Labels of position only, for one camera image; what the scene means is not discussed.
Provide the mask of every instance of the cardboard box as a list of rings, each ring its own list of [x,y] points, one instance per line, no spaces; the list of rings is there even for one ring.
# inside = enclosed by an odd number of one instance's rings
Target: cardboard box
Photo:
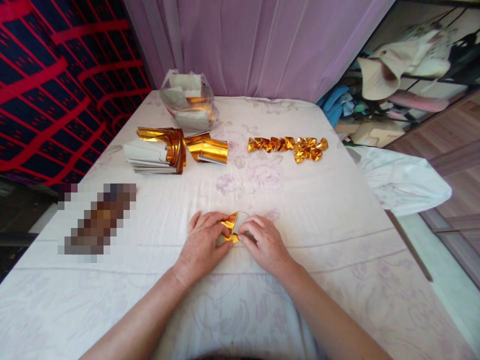
[[[358,145],[383,148],[403,134],[405,134],[405,131],[394,121],[374,120],[362,123],[350,138]]]
[[[353,134],[359,127],[360,125],[355,120],[339,120],[335,126],[335,132],[337,134]]]

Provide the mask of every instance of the mattress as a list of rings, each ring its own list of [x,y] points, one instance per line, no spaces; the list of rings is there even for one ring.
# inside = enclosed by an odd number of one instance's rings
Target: mattress
[[[293,258],[394,359],[473,359],[430,284],[318,106],[217,97],[210,131],[228,141],[226,165],[187,154],[182,175],[135,174],[122,145],[138,126],[174,127],[157,91],[144,100],[0,285],[4,359],[75,359],[177,259],[197,211],[272,220]],[[325,137],[317,162],[291,151],[248,153],[249,137]],[[135,206],[109,253],[59,254],[104,184],[136,184]],[[292,301],[236,243],[179,305],[153,359],[207,354],[322,357]]]

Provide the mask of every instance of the purple curtain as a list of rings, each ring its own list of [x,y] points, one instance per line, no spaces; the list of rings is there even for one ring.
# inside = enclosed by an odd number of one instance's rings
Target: purple curtain
[[[205,73],[215,95],[316,102],[394,0],[124,0],[150,83]]]

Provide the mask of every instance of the white bed sheet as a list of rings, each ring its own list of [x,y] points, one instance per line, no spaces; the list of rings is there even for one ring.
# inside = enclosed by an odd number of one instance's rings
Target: white bed sheet
[[[292,256],[394,359],[475,356],[433,293],[366,180],[318,106],[298,100],[217,97],[212,138],[228,164],[183,175],[140,175],[121,146],[137,126],[175,126],[153,91],[0,286],[2,359],[75,359],[171,266],[197,211],[238,210],[275,222]],[[249,137],[325,137],[318,162],[291,151],[247,152]],[[110,254],[97,263],[58,246],[106,183],[137,184],[137,201]],[[153,359],[205,354],[264,359],[321,356],[283,288],[237,243],[186,297]]]

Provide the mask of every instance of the gold foil paper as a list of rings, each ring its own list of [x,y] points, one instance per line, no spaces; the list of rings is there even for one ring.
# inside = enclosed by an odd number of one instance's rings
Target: gold foil paper
[[[272,152],[272,143],[270,142],[270,140],[266,139],[266,138],[262,138],[263,140],[263,148],[265,149],[265,151],[267,153],[271,153]]]
[[[220,223],[220,224],[225,225],[225,227],[228,229],[228,232],[230,234],[229,237],[226,237],[225,235],[223,235],[223,239],[226,242],[227,241],[232,241],[232,242],[236,243],[239,240],[238,234],[234,233],[235,222],[237,221],[238,216],[239,216],[239,212],[237,211],[237,212],[233,213],[232,215],[230,215],[227,220],[222,221]]]
[[[285,141],[285,138],[284,137],[281,137],[280,139],[278,139],[278,150],[279,152],[284,152],[284,151],[287,151],[288,148],[287,148],[287,142]]]
[[[255,139],[256,145],[258,146],[259,149],[264,148],[264,139],[263,137],[256,137]]]
[[[187,154],[182,129],[139,127],[136,133],[144,141],[166,143],[167,161],[176,169],[177,174],[180,175],[183,172],[187,164]]]
[[[286,149],[292,150],[295,146],[295,139],[290,136],[285,136]]]
[[[322,158],[323,151],[329,148],[329,143],[324,137],[317,142],[316,137],[299,137],[295,142],[293,137],[271,137],[270,140],[263,137],[248,139],[248,152],[265,149],[267,153],[284,152],[293,150],[293,158],[300,164],[305,159],[318,161]]]
[[[255,150],[259,150],[260,149],[260,146],[259,144],[254,140],[252,139],[251,137],[248,139],[248,152],[251,153]]]
[[[318,147],[314,147],[313,149],[310,150],[310,159],[313,161],[318,161],[322,157],[323,153],[322,150],[320,150]]]
[[[309,153],[302,146],[302,143],[300,141],[297,142],[295,144],[295,147],[293,148],[293,158],[295,159],[297,164],[300,164],[303,160],[309,158]]]
[[[322,151],[325,151],[329,148],[329,142],[326,138],[322,137],[316,147]]]
[[[199,154],[202,152],[203,147],[202,138],[211,139],[210,133],[208,131],[205,131],[197,135],[185,138],[185,144],[188,147],[188,151],[190,151],[191,156],[195,159],[197,163],[207,162],[199,159]]]
[[[200,155],[216,160],[223,164],[227,163],[229,145],[225,141],[202,137],[201,143],[202,148]]]
[[[271,149],[273,151],[279,151],[280,149],[280,139],[278,137],[270,138]]]

